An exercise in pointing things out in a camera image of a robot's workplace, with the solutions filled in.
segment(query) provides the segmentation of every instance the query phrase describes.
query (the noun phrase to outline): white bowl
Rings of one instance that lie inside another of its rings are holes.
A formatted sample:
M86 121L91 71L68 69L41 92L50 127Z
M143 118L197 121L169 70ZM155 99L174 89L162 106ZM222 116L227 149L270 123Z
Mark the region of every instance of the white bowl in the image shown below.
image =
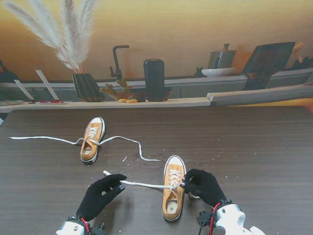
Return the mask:
M207 77L217 77L217 76L226 76L234 72L235 68L226 68L226 69L208 69L202 70L202 73Z

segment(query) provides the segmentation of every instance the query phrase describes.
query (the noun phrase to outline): dark wood table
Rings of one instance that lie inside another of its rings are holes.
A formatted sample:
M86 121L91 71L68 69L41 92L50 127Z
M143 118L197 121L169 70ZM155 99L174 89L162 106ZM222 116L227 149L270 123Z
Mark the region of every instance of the dark wood table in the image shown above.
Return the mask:
M125 140L102 145L93 165L82 164L80 147L50 140L9 137L52 136L76 141L88 122L101 116L106 137ZM267 235L312 233L313 120L302 107L154 108L13 111L0 126L1 234L54 234L75 212L88 185L103 170L122 173L129 181L163 184L171 155L187 168L212 172L225 195L246 213L246 228ZM126 186L95 219L108 234L198 234L196 216L208 210L189 201L177 223L161 214L162 193Z

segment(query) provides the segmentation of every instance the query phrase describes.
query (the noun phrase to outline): robotic arm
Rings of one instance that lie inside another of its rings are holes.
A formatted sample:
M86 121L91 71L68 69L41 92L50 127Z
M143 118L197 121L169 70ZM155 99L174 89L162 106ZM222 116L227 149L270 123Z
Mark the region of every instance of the robotic arm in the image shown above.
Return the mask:
M124 175L115 174L90 185L76 217L69 217L56 235L106 235L104 224L95 228L91 227L88 221L96 218L103 208L125 189L120 181L126 179Z
M216 228L225 230L225 235L265 235L257 227L251 227L250 231L244 228L246 215L236 204L221 206L216 211Z
M185 175L181 186L185 189L185 193L198 196L206 204L214 207L212 212L200 212L197 218L201 226L199 234L204 226L209 226L212 235L215 225L217 229L225 230L225 235L265 235L256 227L250 230L244 228L245 213L231 200L226 200L216 178L211 173L191 169Z

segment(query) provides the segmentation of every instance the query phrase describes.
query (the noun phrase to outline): shoe insole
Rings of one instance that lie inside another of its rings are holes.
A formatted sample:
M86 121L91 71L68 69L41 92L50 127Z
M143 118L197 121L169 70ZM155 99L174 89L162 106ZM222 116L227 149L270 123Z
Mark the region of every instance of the shoe insole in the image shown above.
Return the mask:
M166 212L168 214L175 214L177 211L177 207L178 207L178 201L177 200L167 201Z
M90 144L88 144L87 142L85 142L85 146L83 148L83 154L88 155L89 153L91 153L92 151L92 147L90 146Z

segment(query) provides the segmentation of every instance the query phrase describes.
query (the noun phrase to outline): orange wall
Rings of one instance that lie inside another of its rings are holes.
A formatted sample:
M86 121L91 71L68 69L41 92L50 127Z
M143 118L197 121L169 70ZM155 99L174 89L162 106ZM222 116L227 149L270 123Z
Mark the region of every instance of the orange wall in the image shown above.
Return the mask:
M27 7L26 0L15 2ZM59 1L44 0L59 16ZM99 0L94 13L93 40L86 72L95 79L110 78L112 48L127 78L144 77L143 61L165 62L166 76L191 75L207 67L209 53L230 43L237 49L233 66L239 71L257 45L305 42L302 56L313 55L313 1L308 0ZM0 4L0 59L22 80L71 80L51 48L43 45ZM296 59L291 56L289 64Z

